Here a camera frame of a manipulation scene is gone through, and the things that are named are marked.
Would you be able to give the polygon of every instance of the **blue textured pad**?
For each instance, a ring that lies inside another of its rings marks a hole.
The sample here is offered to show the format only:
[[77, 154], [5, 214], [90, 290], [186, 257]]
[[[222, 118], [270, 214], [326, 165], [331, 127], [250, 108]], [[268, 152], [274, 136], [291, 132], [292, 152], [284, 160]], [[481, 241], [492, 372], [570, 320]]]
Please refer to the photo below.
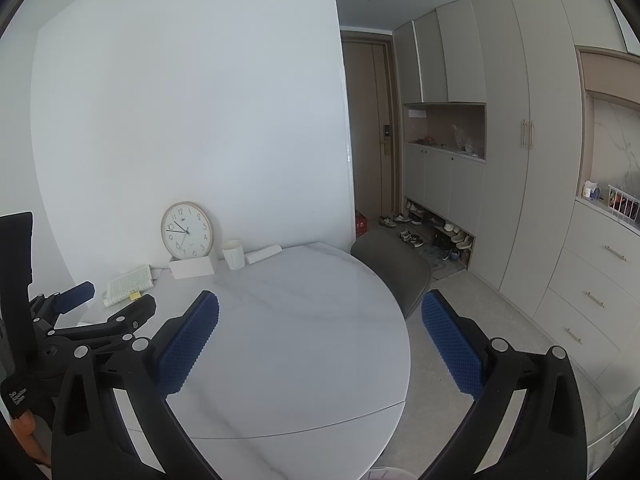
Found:
[[433, 292], [422, 298], [422, 322], [460, 391], [477, 400], [484, 388], [482, 360]]
[[218, 324], [218, 298], [209, 292], [201, 298], [157, 360], [156, 386], [166, 397], [180, 391], [200, 352]]
[[80, 306], [89, 301], [94, 294], [95, 287], [93, 283], [80, 283], [80, 285], [76, 285], [74, 288], [70, 288], [68, 291], [60, 294], [53, 304], [53, 309], [58, 314], [66, 314], [75, 309], [76, 306]]

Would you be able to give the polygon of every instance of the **clock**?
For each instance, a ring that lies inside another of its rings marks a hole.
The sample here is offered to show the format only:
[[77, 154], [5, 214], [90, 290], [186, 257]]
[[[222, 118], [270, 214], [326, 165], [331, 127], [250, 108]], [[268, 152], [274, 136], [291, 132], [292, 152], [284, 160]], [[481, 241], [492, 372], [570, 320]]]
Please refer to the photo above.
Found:
[[211, 222], [193, 202], [167, 209], [160, 230], [164, 246], [178, 260], [206, 256], [213, 247]]

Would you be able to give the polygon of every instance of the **drawer handle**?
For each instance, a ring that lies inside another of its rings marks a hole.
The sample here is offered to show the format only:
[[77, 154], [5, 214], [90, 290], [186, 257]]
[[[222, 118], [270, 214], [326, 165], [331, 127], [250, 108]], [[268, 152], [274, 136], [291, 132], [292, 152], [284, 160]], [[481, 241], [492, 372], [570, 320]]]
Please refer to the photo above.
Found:
[[599, 304], [602, 308], [604, 308], [604, 303], [602, 303], [598, 298], [596, 298], [593, 294], [591, 294], [590, 292], [586, 293], [587, 296], [589, 296], [593, 301], [595, 301], [597, 304]]
[[568, 335], [573, 337], [578, 343], [582, 344], [582, 339], [580, 339], [577, 335], [575, 335], [573, 332], [571, 332], [571, 329], [565, 328], [564, 331], [567, 332]]
[[605, 246], [604, 246], [604, 248], [605, 248], [607, 251], [610, 251], [610, 252], [614, 253], [617, 257], [619, 257], [621, 260], [623, 260], [624, 262], [626, 262], [626, 258], [625, 258], [622, 254], [620, 254], [619, 252], [614, 251], [614, 250], [613, 250], [611, 247], [609, 247], [608, 245], [605, 245]]

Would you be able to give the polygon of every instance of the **chair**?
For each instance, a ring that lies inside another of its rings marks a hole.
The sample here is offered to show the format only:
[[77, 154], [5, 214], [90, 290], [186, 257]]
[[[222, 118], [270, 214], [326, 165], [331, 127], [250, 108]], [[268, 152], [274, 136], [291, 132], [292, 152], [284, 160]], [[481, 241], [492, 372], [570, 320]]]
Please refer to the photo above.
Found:
[[395, 232], [374, 229], [351, 246], [351, 256], [360, 260], [388, 286], [407, 319], [431, 285], [431, 266]]

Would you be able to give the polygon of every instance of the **open book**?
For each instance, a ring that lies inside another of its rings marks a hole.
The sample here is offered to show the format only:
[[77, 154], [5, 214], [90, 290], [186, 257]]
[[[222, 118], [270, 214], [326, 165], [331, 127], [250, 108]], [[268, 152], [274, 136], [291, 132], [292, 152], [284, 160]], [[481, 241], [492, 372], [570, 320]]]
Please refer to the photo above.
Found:
[[129, 294], [141, 292], [154, 286], [151, 278], [151, 268], [148, 265], [132, 270], [118, 276], [107, 283], [107, 292], [104, 295], [104, 306], [111, 306], [126, 300]]

